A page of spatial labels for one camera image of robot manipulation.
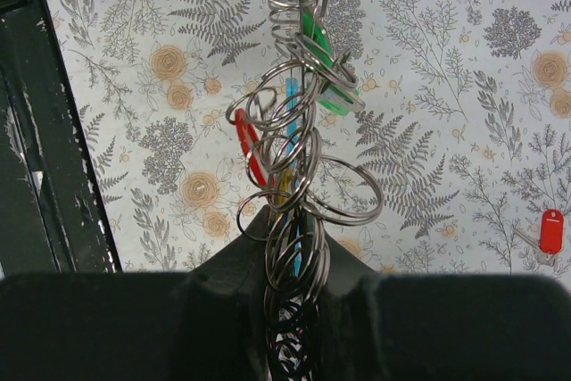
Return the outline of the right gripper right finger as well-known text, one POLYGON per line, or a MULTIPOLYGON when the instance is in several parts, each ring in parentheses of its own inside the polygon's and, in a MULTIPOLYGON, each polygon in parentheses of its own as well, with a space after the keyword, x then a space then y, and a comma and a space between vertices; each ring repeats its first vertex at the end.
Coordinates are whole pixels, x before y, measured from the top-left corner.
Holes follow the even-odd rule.
POLYGON ((381 274, 334 240, 315 380, 567 380, 570 294, 538 275, 381 274))

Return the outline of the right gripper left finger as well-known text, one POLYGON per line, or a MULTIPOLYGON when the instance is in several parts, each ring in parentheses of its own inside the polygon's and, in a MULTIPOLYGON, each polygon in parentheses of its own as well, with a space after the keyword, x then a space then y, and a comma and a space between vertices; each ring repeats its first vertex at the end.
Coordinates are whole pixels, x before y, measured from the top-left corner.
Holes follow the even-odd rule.
POLYGON ((197 268, 1 284, 4 380, 265 380, 267 209, 197 268))

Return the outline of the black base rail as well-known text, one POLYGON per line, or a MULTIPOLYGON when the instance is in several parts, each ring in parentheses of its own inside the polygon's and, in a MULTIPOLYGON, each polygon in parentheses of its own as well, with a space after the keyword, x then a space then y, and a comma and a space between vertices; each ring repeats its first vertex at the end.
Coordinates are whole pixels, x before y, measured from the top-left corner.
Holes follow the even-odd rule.
POLYGON ((1 0, 1 272, 117 272, 46 0, 1 0))

